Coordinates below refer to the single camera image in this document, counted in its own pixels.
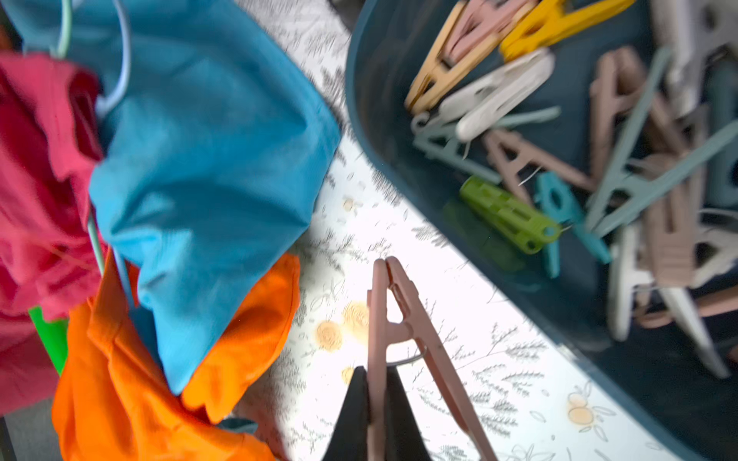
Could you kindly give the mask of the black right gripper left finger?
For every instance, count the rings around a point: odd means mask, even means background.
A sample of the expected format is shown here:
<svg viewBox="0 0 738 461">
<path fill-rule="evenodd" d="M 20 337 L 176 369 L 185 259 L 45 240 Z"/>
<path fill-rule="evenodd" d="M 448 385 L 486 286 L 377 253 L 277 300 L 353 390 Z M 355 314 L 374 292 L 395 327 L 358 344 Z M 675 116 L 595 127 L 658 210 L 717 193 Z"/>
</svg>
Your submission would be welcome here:
<svg viewBox="0 0 738 461">
<path fill-rule="evenodd" d="M 356 367 L 323 461 L 366 461 L 368 424 L 367 372 Z"/>
</svg>

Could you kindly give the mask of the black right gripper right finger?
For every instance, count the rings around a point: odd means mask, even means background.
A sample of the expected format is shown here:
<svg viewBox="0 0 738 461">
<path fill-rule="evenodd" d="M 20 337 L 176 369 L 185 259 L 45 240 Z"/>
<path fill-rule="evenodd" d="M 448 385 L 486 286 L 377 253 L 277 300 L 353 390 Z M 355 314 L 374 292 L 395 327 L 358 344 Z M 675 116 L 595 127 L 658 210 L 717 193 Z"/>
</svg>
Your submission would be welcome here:
<svg viewBox="0 0 738 461">
<path fill-rule="evenodd" d="M 386 461 L 431 461 L 396 367 L 387 368 Z"/>
</svg>

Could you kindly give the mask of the dusty pink clothespin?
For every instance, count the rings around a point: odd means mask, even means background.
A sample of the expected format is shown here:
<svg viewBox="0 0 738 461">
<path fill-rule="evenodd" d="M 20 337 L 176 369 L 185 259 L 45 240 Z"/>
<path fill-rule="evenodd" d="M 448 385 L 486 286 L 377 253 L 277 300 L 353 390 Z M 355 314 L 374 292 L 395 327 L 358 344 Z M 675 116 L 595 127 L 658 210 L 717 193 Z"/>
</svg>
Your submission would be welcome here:
<svg viewBox="0 0 738 461">
<path fill-rule="evenodd" d="M 419 292 L 397 257 L 378 259 L 373 266 L 369 308 L 367 381 L 370 460 L 386 455 L 387 368 L 423 360 L 459 428 L 473 442 L 482 460 L 496 460 L 476 410 L 448 355 Z"/>
</svg>

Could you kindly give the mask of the pink t-shirt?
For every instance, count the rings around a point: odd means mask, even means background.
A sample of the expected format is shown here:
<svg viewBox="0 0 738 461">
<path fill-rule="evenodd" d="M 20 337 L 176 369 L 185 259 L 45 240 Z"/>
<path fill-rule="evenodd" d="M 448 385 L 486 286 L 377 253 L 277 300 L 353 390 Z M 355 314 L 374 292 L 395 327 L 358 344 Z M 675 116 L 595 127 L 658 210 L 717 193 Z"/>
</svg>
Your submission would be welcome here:
<svg viewBox="0 0 738 461">
<path fill-rule="evenodd" d="M 58 374 L 29 316 L 47 321 L 95 294 L 88 236 L 97 77 L 43 54 L 1 54 L 1 412 L 49 398 Z"/>
</svg>

